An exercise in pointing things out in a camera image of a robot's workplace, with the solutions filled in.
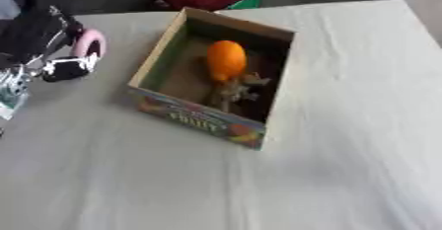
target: open box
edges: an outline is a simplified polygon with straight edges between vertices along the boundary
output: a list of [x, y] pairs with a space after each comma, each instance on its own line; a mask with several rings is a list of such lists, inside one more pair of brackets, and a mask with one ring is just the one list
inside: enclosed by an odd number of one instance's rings
[[[294, 33], [248, 21], [184, 8], [129, 82], [139, 109], [212, 135], [260, 148]], [[215, 83], [205, 56], [217, 40], [232, 40], [246, 51], [247, 72], [270, 82], [254, 102], [224, 113], [207, 105]]]

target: small figurine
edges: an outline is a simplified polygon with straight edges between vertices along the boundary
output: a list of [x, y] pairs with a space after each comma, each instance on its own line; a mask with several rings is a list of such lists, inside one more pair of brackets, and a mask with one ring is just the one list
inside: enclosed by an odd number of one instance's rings
[[245, 74], [240, 78], [234, 78], [225, 84], [220, 84], [210, 99], [210, 105], [219, 110], [229, 113], [230, 104], [240, 100], [256, 101], [257, 93], [251, 93], [251, 87], [264, 87], [270, 82], [269, 78], [260, 78], [257, 73]]

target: white tablecloth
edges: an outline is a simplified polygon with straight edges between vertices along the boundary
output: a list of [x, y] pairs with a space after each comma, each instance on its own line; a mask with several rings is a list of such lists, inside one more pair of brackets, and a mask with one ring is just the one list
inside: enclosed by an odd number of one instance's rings
[[442, 52], [404, 1], [225, 13], [298, 32], [262, 151], [131, 104], [174, 13], [80, 17], [109, 54], [8, 123], [1, 229], [442, 228]]

